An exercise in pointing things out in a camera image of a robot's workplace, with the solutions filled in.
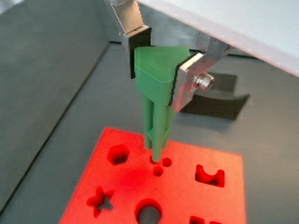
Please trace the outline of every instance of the bolt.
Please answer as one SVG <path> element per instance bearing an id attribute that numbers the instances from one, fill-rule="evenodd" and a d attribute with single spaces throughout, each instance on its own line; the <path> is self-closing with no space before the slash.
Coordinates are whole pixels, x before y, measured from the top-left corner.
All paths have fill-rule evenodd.
<path id="1" fill-rule="evenodd" d="M 193 82 L 193 86 L 201 90 L 209 90 L 213 84 L 215 78 L 208 73 L 201 73 Z"/>

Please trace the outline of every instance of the star-shaped hole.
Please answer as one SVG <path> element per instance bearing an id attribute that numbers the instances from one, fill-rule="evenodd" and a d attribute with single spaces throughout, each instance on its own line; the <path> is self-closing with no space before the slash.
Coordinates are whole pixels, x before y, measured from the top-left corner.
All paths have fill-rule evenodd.
<path id="1" fill-rule="evenodd" d="M 88 198 L 87 205 L 93 208 L 93 216 L 99 217 L 99 214 L 103 209 L 112 210 L 113 206 L 109 202 L 109 199 L 113 195 L 113 191 L 103 191 L 101 186 L 96 189 L 96 195 Z"/>

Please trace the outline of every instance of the red shape sorter board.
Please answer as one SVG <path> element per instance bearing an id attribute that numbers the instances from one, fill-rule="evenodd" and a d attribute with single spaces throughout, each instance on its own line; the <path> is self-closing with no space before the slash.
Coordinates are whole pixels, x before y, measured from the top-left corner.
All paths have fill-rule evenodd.
<path id="1" fill-rule="evenodd" d="M 147 206 L 160 224 L 247 223 L 241 156 L 171 141 L 155 163 L 141 135 L 105 129 L 60 224 L 135 224 Z"/>

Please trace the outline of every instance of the green peg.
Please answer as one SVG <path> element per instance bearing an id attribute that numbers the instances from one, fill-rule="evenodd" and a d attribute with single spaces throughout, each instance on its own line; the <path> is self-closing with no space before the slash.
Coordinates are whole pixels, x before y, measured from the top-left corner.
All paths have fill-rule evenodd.
<path id="1" fill-rule="evenodd" d="M 147 46 L 135 49 L 136 88 L 143 95 L 144 147 L 152 149 L 152 159 L 161 159 L 167 145 L 173 110 L 172 97 L 175 68 L 189 57 L 183 46 Z"/>

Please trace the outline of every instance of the black bracket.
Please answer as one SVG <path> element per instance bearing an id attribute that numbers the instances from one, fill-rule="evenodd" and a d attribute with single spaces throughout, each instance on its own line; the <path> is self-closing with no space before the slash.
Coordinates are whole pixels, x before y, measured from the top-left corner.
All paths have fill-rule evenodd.
<path id="1" fill-rule="evenodd" d="M 209 74 L 215 77 L 215 83 L 209 91 L 203 92 L 197 90 L 191 102 L 181 109 L 181 112 L 235 120 L 249 94 L 235 96 L 236 75 L 221 73 Z"/>

